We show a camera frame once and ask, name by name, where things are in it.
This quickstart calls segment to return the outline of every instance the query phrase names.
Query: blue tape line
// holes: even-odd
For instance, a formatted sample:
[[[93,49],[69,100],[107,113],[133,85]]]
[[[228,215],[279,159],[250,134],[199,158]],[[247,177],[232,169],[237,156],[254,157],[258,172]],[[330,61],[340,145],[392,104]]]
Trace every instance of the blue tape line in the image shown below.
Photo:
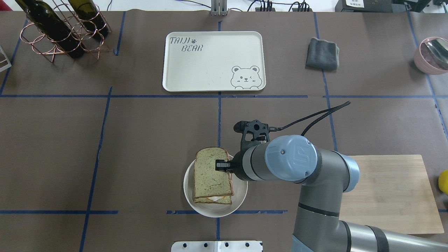
[[[283,214],[287,213],[287,210],[237,210],[233,214],[257,214],[257,213],[267,213],[267,214]]]
[[[0,95],[13,98],[108,98],[108,95]],[[308,98],[307,95],[111,95],[111,98]]]
[[[218,147],[221,147],[221,92],[218,92]]]
[[[232,214],[258,214],[258,213],[266,213],[266,214],[283,214],[287,213],[287,210],[237,210]],[[167,214],[199,214],[194,210],[174,210],[167,211]]]
[[[216,240],[219,241],[221,240],[221,227],[220,227],[220,220],[221,218],[216,218]]]
[[[408,21],[409,21],[409,26],[411,28],[412,36],[414,38],[415,47],[418,48],[419,43],[417,42],[417,37],[415,36],[414,26],[412,24],[411,14],[409,12],[408,12]],[[444,133],[445,133],[445,138],[448,140],[448,130],[447,130],[447,127],[446,127],[446,124],[445,124],[445,120],[444,120],[444,117],[442,115],[442,112],[440,111],[439,102],[437,101],[437,97],[436,97],[435,92],[434,92],[434,87],[432,86],[431,78],[429,78],[428,74],[426,74],[426,80],[428,81],[429,89],[431,90],[431,95],[432,95],[432,97],[434,99],[434,103],[435,103],[435,106],[436,106],[436,109],[437,109],[437,113],[439,114],[440,123],[442,123],[442,128],[443,128]]]
[[[413,99],[424,99],[433,98],[432,96],[334,96],[330,95],[329,98],[413,98]]]
[[[325,83],[325,96],[327,98],[327,107],[331,108],[330,95],[328,93],[327,77],[325,77],[325,72],[323,69],[322,69],[322,78],[323,78],[323,83]],[[337,151],[337,142],[336,142],[335,127],[333,124],[333,115],[330,114],[330,116],[328,118],[330,119],[330,127],[332,129],[333,147],[334,147],[335,151]]]
[[[121,44],[121,36],[123,35],[123,27],[125,26],[125,17],[126,17],[126,11],[123,12],[123,17],[121,18],[121,28],[120,28],[120,35],[118,36],[118,43],[116,45],[116,49],[113,49],[113,52],[116,56],[118,56],[118,52],[120,51],[120,44]]]
[[[316,12],[313,12],[314,15],[314,26],[316,28],[316,38],[320,39],[319,37],[319,27],[317,26],[317,16],[316,16]]]
[[[410,14],[410,12],[407,12],[407,14],[408,14],[408,21],[409,21],[409,26],[411,28],[412,37],[414,38],[415,46],[418,47],[417,37],[415,36],[415,33],[414,33],[414,25],[412,25],[411,14]]]
[[[316,38],[320,39],[319,25],[317,23],[316,12],[313,12],[313,15],[314,15],[314,26],[316,28]],[[325,84],[325,96],[324,97],[327,99],[327,108],[329,109],[329,108],[331,108],[330,97],[329,97],[329,93],[328,93],[327,77],[325,77],[325,72],[323,69],[322,69],[322,78],[323,78],[323,83]],[[335,151],[337,151],[337,142],[336,142],[335,128],[334,128],[334,124],[333,124],[333,115],[330,114],[329,119],[330,119],[330,127],[332,129],[333,147],[334,147]]]
[[[107,95],[0,95],[0,97],[15,98],[107,98]]]
[[[174,211],[167,211],[167,214],[199,214],[199,213],[194,210],[174,210]]]
[[[27,23],[28,23],[28,20],[25,19],[25,23],[23,24],[23,27],[25,27]],[[9,62],[11,62],[11,65],[13,65],[14,58],[16,57],[17,50],[19,49],[20,41],[21,40],[20,40],[20,36],[19,36],[19,39],[17,40],[16,48],[14,48],[13,56],[11,57],[11,60],[9,61]],[[3,93],[3,89],[4,89],[4,86],[6,85],[6,81],[8,80],[8,76],[9,76],[9,72],[11,71],[11,68],[12,68],[12,66],[10,68],[8,68],[8,70],[6,70],[6,74],[3,78],[3,83],[1,84],[1,87],[0,87],[0,95]]]
[[[94,188],[95,188],[96,174],[97,174],[97,171],[98,171],[99,153],[100,153],[101,147],[103,145],[104,125],[106,124],[106,118],[108,117],[109,103],[110,103],[110,100],[111,100],[111,97],[110,97],[111,93],[112,93],[112,87],[109,89],[108,100],[106,102],[106,109],[104,111],[103,125],[101,126],[101,134],[99,135],[98,151],[96,153],[95,168],[93,170],[92,184],[90,186],[89,201],[87,202],[87,213],[86,213],[86,218],[84,219],[84,228],[82,229],[81,245],[79,247],[79,252],[83,251],[83,249],[84,249],[84,241],[86,240],[87,225],[89,224],[89,212],[90,212],[90,208],[92,206],[93,191],[94,191]]]
[[[218,95],[112,95],[111,98],[218,98]]]
[[[298,96],[280,96],[280,95],[224,95],[221,96],[223,98],[308,98],[306,95],[298,95]]]
[[[0,210],[0,214],[86,214],[77,210]],[[89,211],[89,214],[118,214],[118,211]]]

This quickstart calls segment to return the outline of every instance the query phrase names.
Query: pink bowl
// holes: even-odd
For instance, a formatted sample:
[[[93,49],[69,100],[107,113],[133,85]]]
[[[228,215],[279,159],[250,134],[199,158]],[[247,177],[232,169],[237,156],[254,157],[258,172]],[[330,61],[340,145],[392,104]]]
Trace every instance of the pink bowl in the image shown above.
[[[415,50],[414,54],[414,62],[418,69],[420,69],[422,72],[426,74],[444,74],[448,73],[448,70],[440,69],[438,67],[434,67],[433,65],[429,64],[425,58],[422,55],[422,47],[425,47],[425,42],[435,40],[438,37],[429,37],[424,39],[418,46],[418,48]]]

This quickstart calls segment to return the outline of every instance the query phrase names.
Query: metal spoon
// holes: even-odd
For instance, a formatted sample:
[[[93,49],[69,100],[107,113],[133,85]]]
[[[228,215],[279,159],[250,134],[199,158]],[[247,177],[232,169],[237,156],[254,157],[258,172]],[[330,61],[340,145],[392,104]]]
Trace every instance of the metal spoon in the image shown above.
[[[428,47],[437,65],[444,70],[448,70],[448,42],[444,39],[437,38],[425,42],[425,45]]]

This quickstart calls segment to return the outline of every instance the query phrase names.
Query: wine bottle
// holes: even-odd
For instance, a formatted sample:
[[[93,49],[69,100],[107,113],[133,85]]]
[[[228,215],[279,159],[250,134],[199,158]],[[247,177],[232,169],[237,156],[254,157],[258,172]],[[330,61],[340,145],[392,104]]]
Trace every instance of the wine bottle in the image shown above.
[[[84,54],[80,42],[71,33],[70,28],[62,21],[53,9],[39,0],[16,0],[31,20],[48,38],[57,41],[56,44],[72,58]]]
[[[109,34],[109,29],[106,25],[106,22],[103,20],[103,17],[98,14],[96,5],[92,0],[69,0],[69,3],[72,5],[73,9],[80,19],[90,21],[83,23],[88,31],[95,31],[96,26],[98,32],[101,33],[104,38],[106,38],[106,36]],[[101,40],[101,36],[98,34],[95,34],[93,37],[97,40]]]

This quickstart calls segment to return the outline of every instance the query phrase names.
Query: yellow fruit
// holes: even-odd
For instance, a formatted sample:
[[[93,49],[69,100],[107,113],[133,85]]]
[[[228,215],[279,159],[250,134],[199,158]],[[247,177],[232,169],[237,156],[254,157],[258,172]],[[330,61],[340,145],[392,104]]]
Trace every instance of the yellow fruit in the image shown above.
[[[448,194],[448,170],[443,171],[439,176],[439,189]]]

